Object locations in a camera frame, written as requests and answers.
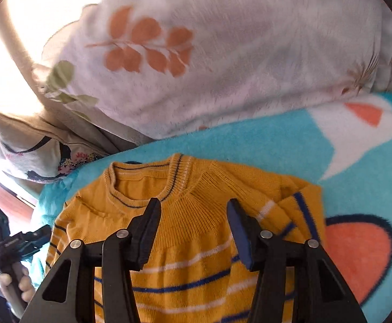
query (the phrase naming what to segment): blue blanket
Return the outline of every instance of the blue blanket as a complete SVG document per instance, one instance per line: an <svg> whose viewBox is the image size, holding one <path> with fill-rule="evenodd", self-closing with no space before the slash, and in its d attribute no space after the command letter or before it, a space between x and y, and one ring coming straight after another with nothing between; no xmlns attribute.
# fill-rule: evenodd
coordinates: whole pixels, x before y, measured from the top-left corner
<svg viewBox="0 0 392 323"><path fill-rule="evenodd" d="M154 142L87 164L47 185L34 224L53 224L66 200L114 161L181 152L296 175L323 187L327 249L369 323L392 310L392 94L368 95ZM45 251L31 275L42 280Z"/></svg>

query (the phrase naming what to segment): metal screw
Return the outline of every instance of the metal screw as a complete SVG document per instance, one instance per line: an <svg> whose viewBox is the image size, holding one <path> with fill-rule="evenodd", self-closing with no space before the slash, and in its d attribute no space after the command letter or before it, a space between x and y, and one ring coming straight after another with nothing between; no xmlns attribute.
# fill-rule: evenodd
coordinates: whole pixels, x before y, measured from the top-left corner
<svg viewBox="0 0 392 323"><path fill-rule="evenodd" d="M117 237L118 238L126 238L129 235L129 231L128 230L119 230L117 232Z"/></svg>
<svg viewBox="0 0 392 323"><path fill-rule="evenodd" d="M309 241L308 241L308 246L310 247L310 248L318 248L319 247L319 242L318 241L316 241L315 239L310 239Z"/></svg>
<svg viewBox="0 0 392 323"><path fill-rule="evenodd" d="M272 236L273 236L273 234L271 231L264 230L264 231L260 232L260 237L262 237L264 239L271 239Z"/></svg>
<svg viewBox="0 0 392 323"><path fill-rule="evenodd" d="M70 247L72 249L77 249L81 246L81 241L79 239L75 239L73 241L70 242Z"/></svg>

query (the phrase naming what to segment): floral pillow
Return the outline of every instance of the floral pillow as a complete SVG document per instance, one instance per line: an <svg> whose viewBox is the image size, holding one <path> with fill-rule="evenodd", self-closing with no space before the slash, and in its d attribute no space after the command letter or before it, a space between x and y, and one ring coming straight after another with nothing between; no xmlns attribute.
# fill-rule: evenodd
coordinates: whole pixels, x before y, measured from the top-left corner
<svg viewBox="0 0 392 323"><path fill-rule="evenodd" d="M106 155L38 117L0 113L0 167L15 177L49 183Z"/></svg>

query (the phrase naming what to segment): turquoise blanket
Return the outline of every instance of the turquoise blanket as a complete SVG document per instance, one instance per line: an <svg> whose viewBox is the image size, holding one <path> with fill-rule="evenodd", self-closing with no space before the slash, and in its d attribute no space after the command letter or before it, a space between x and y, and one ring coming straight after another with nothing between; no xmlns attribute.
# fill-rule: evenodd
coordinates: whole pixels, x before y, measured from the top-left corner
<svg viewBox="0 0 392 323"><path fill-rule="evenodd" d="M367 95L154 142L87 164L47 185L33 216L53 224L66 200L114 161L181 152L296 175L323 187L327 248L369 323L392 310L392 94ZM44 248L33 261L43 276Z"/></svg>

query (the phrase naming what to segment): yellow sweater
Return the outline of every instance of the yellow sweater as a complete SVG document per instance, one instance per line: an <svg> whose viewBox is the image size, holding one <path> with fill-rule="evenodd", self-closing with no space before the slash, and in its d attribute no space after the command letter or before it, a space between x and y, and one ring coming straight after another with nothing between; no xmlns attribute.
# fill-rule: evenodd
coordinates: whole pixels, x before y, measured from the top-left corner
<svg viewBox="0 0 392 323"><path fill-rule="evenodd" d="M226 216L237 198L262 228L287 240L323 243L320 187L253 167L174 154L151 164L112 163L58 216L47 267L75 238L104 240L157 197L162 217L144 269L131 279L142 322L245 322L258 273L239 261ZM95 312L103 322L102 275L95 271ZM283 318L291 318L293 279Z"/></svg>

